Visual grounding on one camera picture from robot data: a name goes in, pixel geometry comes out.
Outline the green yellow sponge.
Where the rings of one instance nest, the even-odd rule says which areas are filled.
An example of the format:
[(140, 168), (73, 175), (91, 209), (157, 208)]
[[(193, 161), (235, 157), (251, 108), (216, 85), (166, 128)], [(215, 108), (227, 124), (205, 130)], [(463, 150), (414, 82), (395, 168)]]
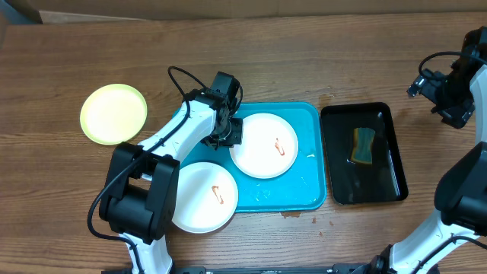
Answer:
[(372, 148), (375, 131), (371, 128), (355, 128), (350, 161), (356, 164), (372, 164)]

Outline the yellow-green plate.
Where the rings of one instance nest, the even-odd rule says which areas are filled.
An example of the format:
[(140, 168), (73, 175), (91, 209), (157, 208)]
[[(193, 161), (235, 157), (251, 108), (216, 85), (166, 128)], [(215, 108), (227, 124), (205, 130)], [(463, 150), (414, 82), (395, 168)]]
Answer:
[(109, 84), (83, 103), (83, 133), (101, 145), (117, 145), (136, 136), (145, 124), (148, 107), (143, 95), (127, 84)]

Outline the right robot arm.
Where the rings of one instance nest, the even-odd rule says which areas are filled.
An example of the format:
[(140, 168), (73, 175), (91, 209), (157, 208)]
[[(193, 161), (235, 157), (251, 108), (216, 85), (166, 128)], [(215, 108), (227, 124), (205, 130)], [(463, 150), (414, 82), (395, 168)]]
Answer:
[(467, 33), (454, 55), (447, 75), (420, 65), (407, 93), (428, 98), (432, 112), (456, 129), (473, 117), (475, 145), (439, 181), (430, 216), (357, 273), (436, 273), (438, 263), (462, 244), (486, 247), (477, 240), (486, 235), (486, 28)]

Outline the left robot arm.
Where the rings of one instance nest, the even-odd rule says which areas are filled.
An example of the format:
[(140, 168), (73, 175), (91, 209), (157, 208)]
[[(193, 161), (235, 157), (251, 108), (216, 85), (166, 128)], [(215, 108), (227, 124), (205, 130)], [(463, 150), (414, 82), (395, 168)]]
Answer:
[(98, 238), (123, 242), (129, 273), (169, 273), (173, 261), (165, 233), (176, 208), (180, 165), (202, 143), (214, 150), (242, 142), (243, 120), (235, 117), (243, 88), (233, 76), (218, 72), (212, 84), (182, 94), (175, 116), (137, 145), (121, 142), (113, 151), (104, 188), (87, 216)]

